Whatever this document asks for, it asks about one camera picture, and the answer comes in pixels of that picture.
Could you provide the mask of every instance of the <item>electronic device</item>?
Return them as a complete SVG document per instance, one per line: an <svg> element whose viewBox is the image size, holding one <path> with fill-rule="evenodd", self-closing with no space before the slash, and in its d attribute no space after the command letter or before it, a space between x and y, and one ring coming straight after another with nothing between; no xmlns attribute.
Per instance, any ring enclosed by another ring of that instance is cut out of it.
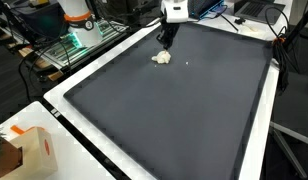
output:
<svg viewBox="0 0 308 180"><path fill-rule="evenodd" d="M236 0L234 4L234 15L244 19L249 19L261 23L266 22L266 9L275 7L283 11L285 5L273 3L269 0ZM274 25L281 12L271 9L267 12L269 24Z"/></svg>
<svg viewBox="0 0 308 180"><path fill-rule="evenodd" d="M224 0L189 0L188 11L191 18L202 19L210 11L224 4Z"/></svg>

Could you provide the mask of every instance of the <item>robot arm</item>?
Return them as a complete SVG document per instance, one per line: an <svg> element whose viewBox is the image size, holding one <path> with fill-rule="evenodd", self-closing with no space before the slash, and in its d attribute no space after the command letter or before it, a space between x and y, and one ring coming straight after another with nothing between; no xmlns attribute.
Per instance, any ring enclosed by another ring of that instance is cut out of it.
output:
<svg viewBox="0 0 308 180"><path fill-rule="evenodd" d="M162 0L161 12L164 16L161 33L156 39L168 50L173 45L173 39L180 27L180 23L188 20L187 0Z"/></svg>

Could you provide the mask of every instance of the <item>floor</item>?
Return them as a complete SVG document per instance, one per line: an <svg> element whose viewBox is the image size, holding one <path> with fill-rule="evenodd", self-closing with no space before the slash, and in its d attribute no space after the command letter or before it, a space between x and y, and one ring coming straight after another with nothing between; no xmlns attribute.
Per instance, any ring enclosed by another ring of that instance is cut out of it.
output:
<svg viewBox="0 0 308 180"><path fill-rule="evenodd" d="M296 24L298 17L295 17L295 13L299 14L299 12L302 12L301 7L304 7L302 6L305 4L304 2L306 2L306 0L294 1L293 7L295 6L295 8L292 12L293 17L291 18L292 25ZM298 54L301 72L308 75L308 40L300 39L296 45L296 52ZM28 104L25 96L24 84L17 72L20 61L20 57L12 55L6 49L0 47L0 123ZM22 68L22 72L28 80L28 72L25 67ZM57 82L38 83L34 76L33 82L34 86L39 90L30 88L30 94L33 99L38 101L42 100L42 96L45 92L57 85ZM285 138L308 174L308 145L288 136L285 136ZM261 179L300 179L271 135L269 135L267 139Z"/></svg>

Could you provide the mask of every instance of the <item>metal leg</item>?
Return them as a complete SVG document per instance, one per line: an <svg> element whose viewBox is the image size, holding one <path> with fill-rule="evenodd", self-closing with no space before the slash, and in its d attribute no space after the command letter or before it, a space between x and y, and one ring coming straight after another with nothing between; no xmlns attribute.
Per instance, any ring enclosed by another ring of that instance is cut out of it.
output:
<svg viewBox="0 0 308 180"><path fill-rule="evenodd" d="M301 164L299 163L299 161L297 160L297 158L295 157L293 151L291 150L290 146L287 144L287 142L285 141L284 137L282 136L281 132L279 130L276 129L272 129L272 134L273 137L275 139L275 141L277 142L277 144L279 145L279 147L282 149L282 151L284 152L285 156L287 157L287 159L292 163L292 165L294 166L295 170L297 171L299 177L301 179L306 179L307 175L303 169L303 167L301 166Z"/></svg>

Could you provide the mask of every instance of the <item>table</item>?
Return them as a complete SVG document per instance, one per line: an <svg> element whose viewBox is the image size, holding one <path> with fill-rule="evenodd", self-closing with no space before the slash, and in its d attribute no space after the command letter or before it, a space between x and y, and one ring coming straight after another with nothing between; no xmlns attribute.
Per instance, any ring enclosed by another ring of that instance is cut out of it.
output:
<svg viewBox="0 0 308 180"><path fill-rule="evenodd" d="M277 3L283 3L283 0L276 0ZM229 11L224 16L231 22L236 19L231 13L231 4ZM284 13L289 17L292 0L284 1L286 4ZM229 25L224 19L217 18L214 20L201 21L199 24L222 29L229 32L235 32L233 27ZM245 27L238 27L240 34L252 36L258 39L273 40L274 35L266 24L261 24L253 21L247 21L246 24L256 27L261 33L247 32ZM286 25L285 19L281 16L274 26L275 30L280 30L282 26ZM101 131L99 131L93 124L91 124L82 114L80 114L71 104L69 104L63 97L64 93L75 86L77 83L91 75L97 69L101 68L107 62L111 61L121 52L132 46L138 40L153 31L156 27L146 28L138 31L130 38L126 39L106 54L100 56L88 66L68 78L63 83L56 86L51 91L44 95L44 98L51 103L66 119L69 120L75 127L79 129L92 143L94 143L109 159L111 159L123 172L125 172L133 180L154 179L147 171L131 159L125 152L123 152L117 145L115 145L109 138L107 138ZM266 139L269 130L270 117L274 102L276 85L279 71L272 63L265 80L265 85L261 95L261 99L256 112L254 124L252 127L249 142L247 144L244 162L240 172L240 180L257 180L259 179L262 161L265 151Z"/></svg>
<svg viewBox="0 0 308 180"><path fill-rule="evenodd" d="M47 180L79 180L115 178L50 114L42 104L34 102L0 124L6 139L17 136L10 127L17 125L26 130L32 126L40 126L51 134L58 171Z"/></svg>

